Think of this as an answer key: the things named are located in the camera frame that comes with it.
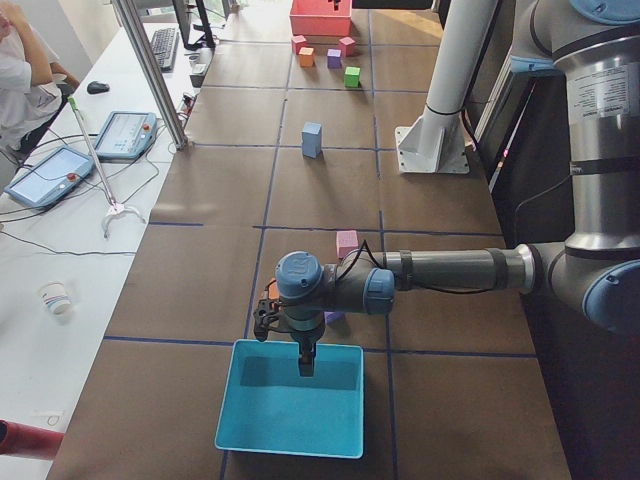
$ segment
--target keyboard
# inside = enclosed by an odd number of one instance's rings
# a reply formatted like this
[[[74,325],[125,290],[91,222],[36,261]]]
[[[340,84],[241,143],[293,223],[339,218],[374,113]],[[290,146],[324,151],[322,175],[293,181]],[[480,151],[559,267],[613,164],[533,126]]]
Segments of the keyboard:
[[[163,72],[173,70],[179,37],[177,27],[161,28],[156,30],[151,37],[151,50]]]

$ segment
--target green block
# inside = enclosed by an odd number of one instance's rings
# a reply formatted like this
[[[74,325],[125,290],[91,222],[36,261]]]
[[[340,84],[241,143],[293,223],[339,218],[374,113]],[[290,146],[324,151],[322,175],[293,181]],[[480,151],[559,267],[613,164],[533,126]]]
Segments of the green block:
[[[344,71],[344,86],[358,88],[360,86],[360,67],[347,67]]]

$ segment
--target white table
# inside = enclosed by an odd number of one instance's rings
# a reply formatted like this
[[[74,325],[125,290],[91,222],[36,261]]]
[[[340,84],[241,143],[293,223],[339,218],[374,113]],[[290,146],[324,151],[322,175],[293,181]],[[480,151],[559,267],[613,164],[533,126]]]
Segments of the white table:
[[[163,26],[166,25],[149,24],[146,28],[153,30]],[[194,93],[190,72],[189,59],[181,48],[173,72],[164,74],[176,107],[183,92]],[[111,90],[105,94],[87,94],[86,85],[92,80],[108,83]],[[98,133],[114,110],[151,111],[159,115],[124,30],[115,36],[74,97],[91,133]],[[52,130],[60,136],[80,133],[68,106],[56,119]],[[168,132],[161,130],[148,155],[159,174],[128,202],[138,207],[145,219],[156,202],[175,150]],[[43,142],[53,138],[52,134],[47,134]],[[69,142],[86,151],[81,137]],[[37,162],[47,151],[61,144],[42,147],[27,163]],[[107,164],[104,167],[107,174],[112,174],[123,165]],[[115,175],[110,184],[116,198],[122,202],[155,174],[156,170],[148,161],[140,160]],[[89,180],[99,183],[95,170]],[[86,189],[86,185],[81,185],[71,195]],[[22,206],[6,194],[0,197],[0,212],[19,208]],[[146,225],[134,215],[117,218],[110,224],[110,238],[105,239],[101,221],[107,208],[103,192],[93,189],[63,201],[41,216],[5,223],[4,231],[60,251],[135,252]],[[31,213],[27,210],[1,215],[0,222]],[[0,418],[56,431],[66,430],[133,257],[54,255],[0,235]],[[60,316],[48,313],[37,296],[39,287],[51,280],[65,284],[73,303],[69,313]],[[49,461],[0,456],[0,478],[44,479],[50,466]]]

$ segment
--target white shirt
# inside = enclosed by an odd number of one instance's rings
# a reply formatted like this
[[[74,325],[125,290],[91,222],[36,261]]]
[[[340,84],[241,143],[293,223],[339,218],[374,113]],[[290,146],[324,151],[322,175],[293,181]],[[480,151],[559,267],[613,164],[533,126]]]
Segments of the white shirt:
[[[58,56],[40,37],[49,63]],[[31,65],[25,60],[15,28],[0,41],[0,147],[20,147],[20,139],[49,120],[60,107],[62,94],[55,83],[31,86]]]

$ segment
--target red container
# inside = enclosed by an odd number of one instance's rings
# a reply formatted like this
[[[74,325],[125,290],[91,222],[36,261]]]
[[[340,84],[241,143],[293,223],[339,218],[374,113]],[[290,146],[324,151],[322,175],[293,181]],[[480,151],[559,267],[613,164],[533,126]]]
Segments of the red container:
[[[0,455],[53,460],[64,433],[0,420]]]
[[[344,37],[351,31],[351,0],[341,0],[338,10],[326,0],[293,0],[291,31],[294,35]]]

